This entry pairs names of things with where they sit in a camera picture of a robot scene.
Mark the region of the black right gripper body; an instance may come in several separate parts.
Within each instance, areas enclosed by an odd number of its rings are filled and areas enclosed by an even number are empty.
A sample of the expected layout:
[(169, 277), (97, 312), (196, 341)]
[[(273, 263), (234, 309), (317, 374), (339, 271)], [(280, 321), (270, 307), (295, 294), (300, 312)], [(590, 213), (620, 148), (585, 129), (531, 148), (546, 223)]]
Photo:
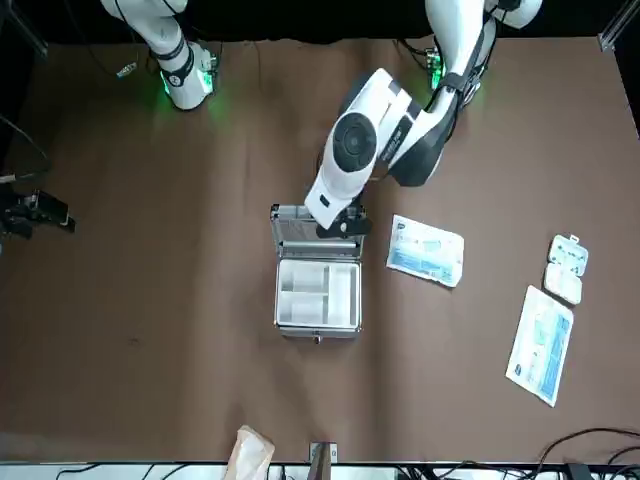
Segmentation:
[(1, 193), (1, 236), (16, 235), (31, 239), (33, 235), (32, 207), (37, 193), (26, 195), (16, 192)]

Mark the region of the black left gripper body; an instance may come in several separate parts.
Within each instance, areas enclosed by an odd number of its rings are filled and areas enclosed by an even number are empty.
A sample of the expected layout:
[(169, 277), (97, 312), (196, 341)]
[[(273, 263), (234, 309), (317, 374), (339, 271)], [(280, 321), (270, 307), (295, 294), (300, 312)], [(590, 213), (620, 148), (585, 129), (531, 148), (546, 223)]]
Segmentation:
[(368, 221), (366, 210), (362, 205), (349, 205), (336, 217), (335, 222), (341, 226), (358, 226)]

